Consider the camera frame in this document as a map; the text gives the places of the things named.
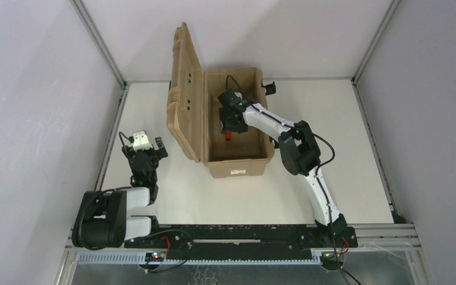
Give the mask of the red handled screwdriver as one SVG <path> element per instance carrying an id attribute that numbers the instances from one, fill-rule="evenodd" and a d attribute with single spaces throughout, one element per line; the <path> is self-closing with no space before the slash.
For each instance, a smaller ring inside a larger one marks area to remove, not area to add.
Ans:
<path id="1" fill-rule="evenodd" d="M 230 140 L 231 140 L 231 137 L 232 137 L 231 132 L 230 132 L 230 131 L 226 131 L 226 133 L 225 133 L 225 139 L 226 139 L 226 141 L 230 141 Z"/>

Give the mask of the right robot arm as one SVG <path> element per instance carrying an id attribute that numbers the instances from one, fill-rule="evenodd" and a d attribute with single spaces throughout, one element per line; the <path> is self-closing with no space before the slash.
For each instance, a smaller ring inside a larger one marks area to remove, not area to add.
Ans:
<path id="1" fill-rule="evenodd" d="M 321 150 L 317 143 L 322 137 L 313 133 L 306 121 L 286 120 L 232 89 L 221 93 L 218 100 L 221 103 L 222 133 L 241 134 L 254 127 L 277 143 L 284 168 L 305 185 L 316 225 L 331 241 L 332 247 L 341 245 L 340 252 L 345 254 L 350 247 L 347 222 L 322 174 L 324 162 L 320 159 Z"/>

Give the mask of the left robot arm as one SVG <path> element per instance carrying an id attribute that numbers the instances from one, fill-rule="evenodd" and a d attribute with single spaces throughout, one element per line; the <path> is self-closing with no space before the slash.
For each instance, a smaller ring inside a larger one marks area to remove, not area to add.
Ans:
<path id="1" fill-rule="evenodd" d="M 129 211 L 154 204 L 159 191 L 157 168 L 168 153 L 160 137 L 151 143 L 143 131 L 134 133 L 129 143 L 122 145 L 132 173 L 129 186 L 84 194 L 71 234 L 75 247 L 118 248 L 150 235 L 152 217 L 133 217 Z"/>

